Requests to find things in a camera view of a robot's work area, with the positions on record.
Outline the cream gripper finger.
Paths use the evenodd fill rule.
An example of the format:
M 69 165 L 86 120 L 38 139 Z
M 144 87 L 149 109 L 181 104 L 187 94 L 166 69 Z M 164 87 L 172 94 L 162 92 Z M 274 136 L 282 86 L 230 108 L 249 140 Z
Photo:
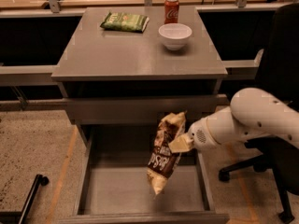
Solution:
M 193 149 L 193 139 L 184 133 L 170 142 L 169 148 L 172 153 L 188 152 Z

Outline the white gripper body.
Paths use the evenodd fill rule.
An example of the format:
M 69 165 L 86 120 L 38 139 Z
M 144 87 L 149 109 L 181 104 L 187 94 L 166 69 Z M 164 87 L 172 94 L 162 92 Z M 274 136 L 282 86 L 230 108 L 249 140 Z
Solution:
M 207 118 L 194 122 L 188 130 L 188 135 L 197 150 L 212 149 L 218 144 L 207 127 Z

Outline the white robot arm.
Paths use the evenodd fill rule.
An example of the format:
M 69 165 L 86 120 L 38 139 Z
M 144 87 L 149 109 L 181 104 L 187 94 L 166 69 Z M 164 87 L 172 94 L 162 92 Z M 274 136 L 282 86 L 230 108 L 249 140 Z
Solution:
M 194 122 L 169 147 L 181 153 L 268 135 L 299 147 L 299 112 L 264 90 L 246 88 L 233 96 L 229 106 Z

